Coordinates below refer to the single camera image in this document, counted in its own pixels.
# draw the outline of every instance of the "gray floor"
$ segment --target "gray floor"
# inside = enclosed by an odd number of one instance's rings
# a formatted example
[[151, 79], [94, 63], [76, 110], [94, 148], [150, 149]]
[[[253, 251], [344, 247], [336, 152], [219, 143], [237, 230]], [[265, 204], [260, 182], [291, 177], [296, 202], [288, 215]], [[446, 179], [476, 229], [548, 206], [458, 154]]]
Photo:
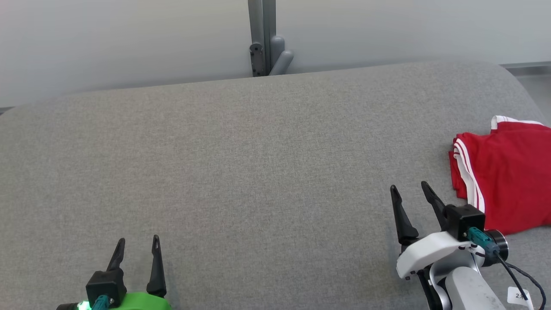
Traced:
[[551, 74], [517, 76], [547, 120], [551, 121]]

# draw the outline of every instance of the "folded red garment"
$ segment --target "folded red garment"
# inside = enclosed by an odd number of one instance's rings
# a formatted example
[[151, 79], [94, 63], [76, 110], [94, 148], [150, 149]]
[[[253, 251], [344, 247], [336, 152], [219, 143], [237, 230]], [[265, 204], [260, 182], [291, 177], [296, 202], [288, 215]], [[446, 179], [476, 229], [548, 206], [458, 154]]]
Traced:
[[489, 135], [460, 133], [450, 152], [457, 197], [486, 214], [485, 229], [512, 234], [551, 224], [551, 128], [494, 116]]

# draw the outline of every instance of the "green light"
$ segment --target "green light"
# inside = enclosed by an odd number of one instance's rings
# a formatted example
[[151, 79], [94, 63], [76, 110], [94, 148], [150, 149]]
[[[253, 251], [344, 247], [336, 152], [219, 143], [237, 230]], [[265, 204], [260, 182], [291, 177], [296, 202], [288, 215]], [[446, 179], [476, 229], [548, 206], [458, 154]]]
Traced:
[[78, 310], [92, 310], [92, 308], [90, 308], [90, 302], [86, 300], [79, 303], [77, 307], [78, 307]]

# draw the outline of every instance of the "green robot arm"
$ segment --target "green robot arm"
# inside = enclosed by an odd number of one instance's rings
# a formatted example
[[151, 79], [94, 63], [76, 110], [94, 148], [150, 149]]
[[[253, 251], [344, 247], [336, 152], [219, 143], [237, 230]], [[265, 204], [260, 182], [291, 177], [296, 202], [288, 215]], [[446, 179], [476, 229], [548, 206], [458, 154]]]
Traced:
[[125, 239], [121, 238], [107, 270], [96, 271], [86, 284], [88, 300], [61, 304], [57, 310], [172, 310], [168, 301], [163, 298], [166, 295], [166, 282], [159, 236], [153, 237], [153, 266], [147, 293], [126, 293], [124, 272], [120, 268], [124, 252]]

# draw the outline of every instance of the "white label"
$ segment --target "white label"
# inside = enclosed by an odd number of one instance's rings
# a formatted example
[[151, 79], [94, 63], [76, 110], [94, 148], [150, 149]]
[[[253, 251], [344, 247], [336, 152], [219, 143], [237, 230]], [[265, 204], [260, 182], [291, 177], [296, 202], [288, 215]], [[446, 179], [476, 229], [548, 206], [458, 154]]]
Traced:
[[525, 307], [528, 307], [528, 309], [534, 309], [534, 306], [532, 305], [532, 299], [530, 299], [530, 293], [528, 293], [528, 291], [524, 288], [522, 290], [526, 294], [526, 297], [528, 297], [528, 300], [524, 300], [524, 298], [522, 298], [522, 294], [516, 286], [509, 286], [509, 289], [507, 290], [507, 302], [521, 304]]

